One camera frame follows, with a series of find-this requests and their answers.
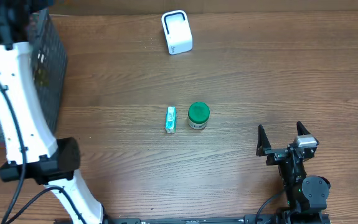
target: black wire basket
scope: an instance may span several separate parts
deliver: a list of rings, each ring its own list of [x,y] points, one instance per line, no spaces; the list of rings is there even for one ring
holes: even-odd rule
[[[31,67],[37,96],[46,123],[54,133],[57,128],[62,87],[67,70],[67,54],[48,9],[31,15],[27,33],[33,47]],[[0,142],[3,141],[4,136],[0,126]]]

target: wood grain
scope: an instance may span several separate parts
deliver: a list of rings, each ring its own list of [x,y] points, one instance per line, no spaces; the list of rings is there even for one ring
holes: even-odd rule
[[[301,120],[321,143],[306,171],[332,183],[326,213],[358,223],[358,11],[189,15],[194,48],[175,56],[160,16],[54,22],[69,55],[57,136],[78,140],[82,174],[113,217],[256,213],[282,188],[278,168],[255,156],[257,126],[283,147]],[[195,101],[211,108],[203,131],[186,124]],[[0,219],[15,186],[0,181]],[[14,211],[41,189],[25,182]],[[55,218],[67,214],[45,195],[18,223]]]
[[[51,7],[63,15],[288,12],[358,10],[358,0],[59,0]]]

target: black cable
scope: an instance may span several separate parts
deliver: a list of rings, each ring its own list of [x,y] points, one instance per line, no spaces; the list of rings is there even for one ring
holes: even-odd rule
[[[67,198],[69,204],[71,204],[72,209],[74,210],[74,212],[77,214],[78,218],[83,222],[83,224],[86,224],[85,219],[82,217],[82,215],[79,213],[78,209],[76,208],[75,204],[73,203],[72,199],[69,197],[69,195],[67,194],[67,192],[62,188],[62,187],[58,187],[58,186],[53,186],[53,187],[49,187],[48,189],[44,189],[43,191],[39,192],[35,197],[33,197],[28,203],[26,203],[26,205],[23,206],[23,208],[21,210],[19,210],[19,212],[17,212],[17,214],[15,214],[12,218],[10,218],[9,221],[6,222],[6,224],[10,224],[12,223],[16,218],[18,218],[22,213],[24,213],[24,211],[32,204],[34,203],[40,196],[42,196],[43,194],[51,191],[51,190],[59,190],[60,194],[63,193],[64,196]]]
[[[256,216],[255,216],[255,224],[258,224],[258,219],[259,219],[259,216],[261,214],[261,211],[266,207],[266,205],[268,203],[270,203],[272,200],[278,198],[284,192],[285,192],[285,189],[281,190],[277,194],[273,195],[271,198],[267,199],[267,201],[265,203],[263,203],[263,205],[261,205],[261,207],[258,210],[258,213],[256,213]]]
[[[17,116],[16,113],[14,112],[12,105],[11,105],[11,101],[9,99],[9,97],[6,94],[6,89],[3,88],[3,86],[0,83],[0,92],[2,93],[6,103],[7,103],[7,107],[10,110],[11,113],[11,118],[14,122],[14,126],[16,127],[16,131],[17,131],[17,137],[18,137],[18,141],[19,141],[19,146],[21,148],[21,154],[22,154],[22,166],[21,166],[21,175],[19,177],[19,181],[18,181],[18,185],[17,185],[17,189],[16,192],[14,193],[10,205],[6,211],[6,213],[4,214],[4,217],[2,219],[2,224],[4,224],[6,222],[6,220],[9,218],[9,215],[11,213],[11,210],[13,208],[13,206],[16,204],[17,198],[19,196],[19,193],[21,191],[22,185],[24,184],[24,179],[25,179],[25,174],[26,174],[26,163],[27,163],[27,156],[26,156],[26,148],[24,146],[24,141],[22,140],[22,134],[21,134],[21,130],[19,129],[19,125],[18,125],[18,120],[17,120]]]

